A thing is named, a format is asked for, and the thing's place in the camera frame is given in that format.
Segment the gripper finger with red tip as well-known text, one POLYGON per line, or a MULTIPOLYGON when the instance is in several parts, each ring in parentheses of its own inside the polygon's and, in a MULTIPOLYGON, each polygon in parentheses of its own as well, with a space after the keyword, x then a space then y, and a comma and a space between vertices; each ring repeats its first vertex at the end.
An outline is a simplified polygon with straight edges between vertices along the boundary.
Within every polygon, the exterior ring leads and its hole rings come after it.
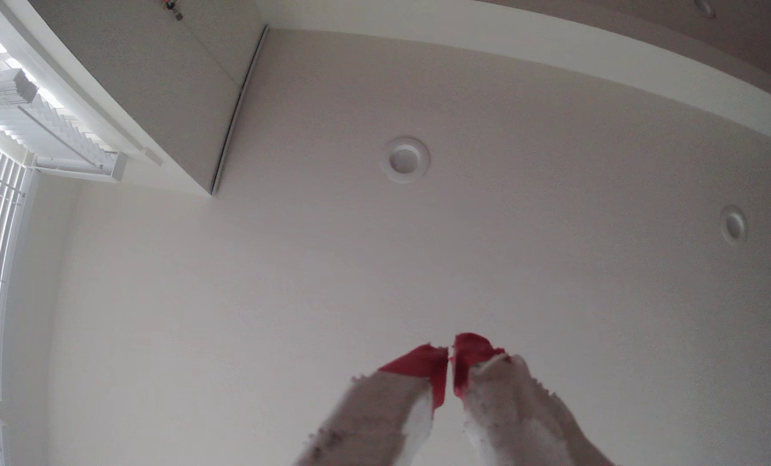
POLYGON ((453 392, 481 465, 614 465, 525 359, 478 334, 453 343, 453 392))
POLYGON ((424 344, 352 380, 295 465, 411 465, 445 400, 449 350, 424 344))

